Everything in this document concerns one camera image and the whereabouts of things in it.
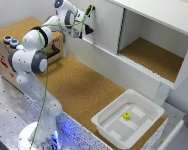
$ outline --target cable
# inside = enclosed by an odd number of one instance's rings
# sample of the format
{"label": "cable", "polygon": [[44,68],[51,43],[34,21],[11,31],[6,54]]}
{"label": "cable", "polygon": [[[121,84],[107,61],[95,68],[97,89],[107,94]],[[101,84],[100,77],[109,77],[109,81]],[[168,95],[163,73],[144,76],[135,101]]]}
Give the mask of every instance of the cable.
{"label": "cable", "polygon": [[[45,27],[45,26],[49,26],[49,25],[52,25],[52,26],[76,26],[76,25],[79,25],[82,23],[82,28],[83,28],[83,25],[84,25],[84,21],[88,18],[88,16],[91,14],[91,12],[93,11],[93,5],[89,5],[89,7],[91,7],[91,10],[89,12],[89,14],[86,16],[86,13],[84,14],[84,17],[82,19],[81,22],[77,23],[77,24],[73,24],[73,25],[56,25],[56,24],[46,24],[46,25],[42,25],[41,27]],[[47,55],[47,52],[45,50],[45,47],[44,47],[44,44],[43,44],[43,41],[42,41],[42,38],[41,38],[41,35],[40,35],[40,32],[38,31],[38,35],[39,35],[39,39],[41,41],[41,44],[42,44],[42,47],[44,49],[44,52],[45,52],[45,55]],[[35,129],[35,132],[34,132],[34,136],[33,136],[33,139],[32,139],[32,143],[31,143],[31,147],[30,147],[30,150],[32,148],[32,145],[34,143],[34,139],[35,139],[35,136],[36,136],[36,132],[37,132],[37,129],[38,129],[38,125],[39,125],[39,122],[40,122],[40,119],[41,119],[41,115],[42,115],[42,112],[43,112],[43,108],[45,106],[45,101],[46,101],[46,94],[47,94],[47,87],[48,87],[48,75],[49,75],[49,71],[48,71],[48,66],[47,66],[47,79],[46,79],[46,84],[45,84],[45,96],[44,96],[44,101],[43,101],[43,105],[42,105],[42,108],[41,108],[41,112],[39,114],[39,119],[38,119],[38,123],[37,123],[37,126],[36,126],[36,129]]]}

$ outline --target brown work surface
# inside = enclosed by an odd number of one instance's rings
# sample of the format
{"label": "brown work surface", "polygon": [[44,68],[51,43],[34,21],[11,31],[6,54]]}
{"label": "brown work surface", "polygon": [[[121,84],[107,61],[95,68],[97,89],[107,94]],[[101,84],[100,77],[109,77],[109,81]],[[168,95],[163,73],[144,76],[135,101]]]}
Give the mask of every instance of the brown work surface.
{"label": "brown work surface", "polygon": [[172,82],[175,82],[184,60],[143,38],[137,39],[119,53]]}
{"label": "brown work surface", "polygon": [[[46,73],[37,77],[45,85]],[[125,89],[72,56],[67,56],[49,67],[48,91],[60,101],[66,113],[113,149],[117,149],[98,133],[91,118],[124,93]],[[163,115],[131,150],[139,150],[166,119],[167,115]]]}
{"label": "brown work surface", "polygon": [[[19,40],[22,43],[22,38],[29,32],[30,29],[43,24],[41,21],[34,17],[30,17],[6,27],[0,29],[0,41],[3,43],[3,39],[6,35],[11,35],[13,39]],[[60,36],[60,32],[53,32],[53,39]]]}

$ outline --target robotic arm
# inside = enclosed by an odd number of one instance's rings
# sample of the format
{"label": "robotic arm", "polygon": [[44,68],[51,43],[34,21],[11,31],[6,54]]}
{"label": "robotic arm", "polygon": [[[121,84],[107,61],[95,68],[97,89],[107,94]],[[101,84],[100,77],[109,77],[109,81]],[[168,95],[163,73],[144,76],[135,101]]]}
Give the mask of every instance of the robotic arm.
{"label": "robotic arm", "polygon": [[57,131],[56,116],[62,112],[62,106],[55,97],[45,91],[45,87],[35,76],[35,74],[42,74],[47,69],[47,56],[42,48],[53,40],[52,32],[59,31],[73,38],[78,38],[79,35],[81,37],[82,33],[73,27],[75,22],[86,25],[86,34],[93,32],[92,20],[89,18],[89,12],[93,10],[93,6],[90,6],[85,13],[67,0],[56,0],[54,6],[58,14],[49,17],[40,27],[29,31],[23,37],[23,45],[17,46],[8,58],[10,66],[18,73],[16,80],[21,91],[34,100],[40,108],[43,107],[36,134],[34,130],[27,140],[20,141],[19,150],[29,150],[32,141],[32,150],[49,150],[50,148],[58,150],[61,148],[59,139],[53,137]]}

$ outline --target white plastic bin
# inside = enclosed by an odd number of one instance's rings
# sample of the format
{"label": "white plastic bin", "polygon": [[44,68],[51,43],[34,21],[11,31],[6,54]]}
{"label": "white plastic bin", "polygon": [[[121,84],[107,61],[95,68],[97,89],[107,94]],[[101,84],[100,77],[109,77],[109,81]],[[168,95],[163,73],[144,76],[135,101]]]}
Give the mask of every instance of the white plastic bin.
{"label": "white plastic bin", "polygon": [[[123,113],[130,113],[130,120]],[[120,149],[131,148],[163,115],[164,109],[130,89],[92,118],[99,133]]]}

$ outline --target brown box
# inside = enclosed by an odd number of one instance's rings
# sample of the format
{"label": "brown box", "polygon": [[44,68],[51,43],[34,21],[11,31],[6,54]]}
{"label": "brown box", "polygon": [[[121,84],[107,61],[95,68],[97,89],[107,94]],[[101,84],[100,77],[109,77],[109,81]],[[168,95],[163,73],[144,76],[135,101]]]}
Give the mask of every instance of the brown box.
{"label": "brown box", "polygon": [[[14,39],[19,40],[20,44],[22,44],[22,38],[24,35],[27,34],[33,27],[40,26],[41,24],[41,21],[30,17],[0,29],[0,74],[17,88],[17,73],[13,72],[8,63],[9,53],[14,49],[10,48],[9,45],[4,44],[4,36],[11,35]],[[60,50],[60,53],[48,59],[49,65],[63,58],[63,35],[61,33],[53,32],[53,41],[46,47],[47,53],[53,52],[53,44]]]}

